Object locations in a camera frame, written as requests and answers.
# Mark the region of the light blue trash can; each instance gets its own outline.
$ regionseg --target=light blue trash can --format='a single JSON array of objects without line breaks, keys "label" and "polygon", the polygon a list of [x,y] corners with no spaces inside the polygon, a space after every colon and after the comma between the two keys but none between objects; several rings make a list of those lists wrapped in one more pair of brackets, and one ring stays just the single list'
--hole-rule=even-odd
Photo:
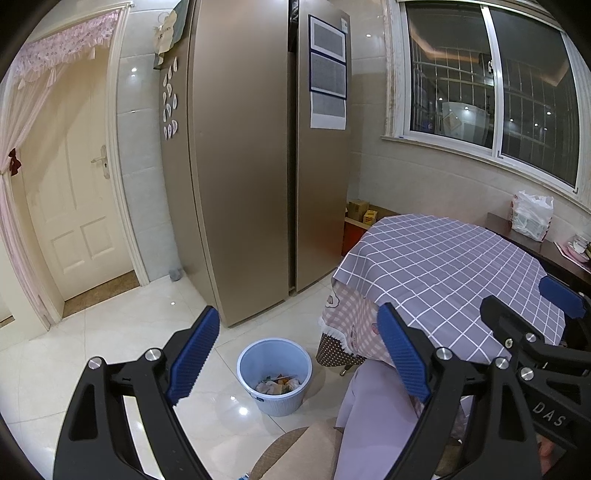
[{"label": "light blue trash can", "polygon": [[[263,413],[284,417],[300,408],[312,378],[312,360],[308,352],[291,340],[265,338],[244,349],[238,358],[236,372],[238,380]],[[264,378],[278,374],[295,375],[300,387],[285,395],[265,395],[254,390]]]}]

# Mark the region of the table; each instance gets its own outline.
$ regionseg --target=table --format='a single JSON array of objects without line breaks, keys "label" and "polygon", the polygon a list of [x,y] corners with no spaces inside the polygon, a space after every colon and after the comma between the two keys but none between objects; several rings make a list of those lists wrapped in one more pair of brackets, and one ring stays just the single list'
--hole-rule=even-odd
[{"label": "table", "polygon": [[480,319],[480,303],[489,295],[531,322],[547,343],[559,343],[564,314],[540,296],[545,275],[535,258],[483,227],[425,215],[388,217],[367,231],[336,270],[323,334],[355,358],[392,364],[376,324],[378,307],[391,302],[435,346],[488,364],[509,356]]},{"label": "table", "polygon": [[548,240],[536,242],[511,228],[511,222],[494,213],[486,215],[485,228],[509,240],[539,260],[544,270],[559,278],[575,291],[591,296],[591,274],[563,257],[556,245]]}]

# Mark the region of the lace curtain valance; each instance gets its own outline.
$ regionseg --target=lace curtain valance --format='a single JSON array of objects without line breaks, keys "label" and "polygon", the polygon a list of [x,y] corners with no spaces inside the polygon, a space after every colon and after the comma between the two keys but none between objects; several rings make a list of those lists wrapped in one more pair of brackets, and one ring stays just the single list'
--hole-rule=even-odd
[{"label": "lace curtain valance", "polygon": [[109,12],[25,44],[14,60],[18,89],[24,88],[27,82],[35,82],[48,70],[51,71],[49,87],[56,81],[58,65],[73,63],[84,56],[93,59],[96,47],[109,47],[118,17],[119,11]]}]

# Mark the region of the window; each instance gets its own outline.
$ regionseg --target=window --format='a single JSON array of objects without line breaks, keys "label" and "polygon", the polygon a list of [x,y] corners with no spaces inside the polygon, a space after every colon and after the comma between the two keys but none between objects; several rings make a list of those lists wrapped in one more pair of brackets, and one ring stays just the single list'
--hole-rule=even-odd
[{"label": "window", "polygon": [[474,2],[398,8],[408,26],[410,92],[394,136],[484,156],[572,192],[583,156],[580,99],[560,30]]},{"label": "window", "polygon": [[411,130],[492,148],[495,84],[480,7],[407,7]]},{"label": "window", "polygon": [[579,111],[560,33],[541,22],[491,9],[501,52],[504,155],[574,186],[579,165]]}]

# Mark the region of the refrigerator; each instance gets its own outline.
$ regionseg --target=refrigerator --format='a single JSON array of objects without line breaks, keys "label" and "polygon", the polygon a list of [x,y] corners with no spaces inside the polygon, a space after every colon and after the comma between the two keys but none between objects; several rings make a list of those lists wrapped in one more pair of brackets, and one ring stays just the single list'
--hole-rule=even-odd
[{"label": "refrigerator", "polygon": [[181,265],[226,326],[341,260],[349,16],[326,0],[195,0],[160,67]]}]

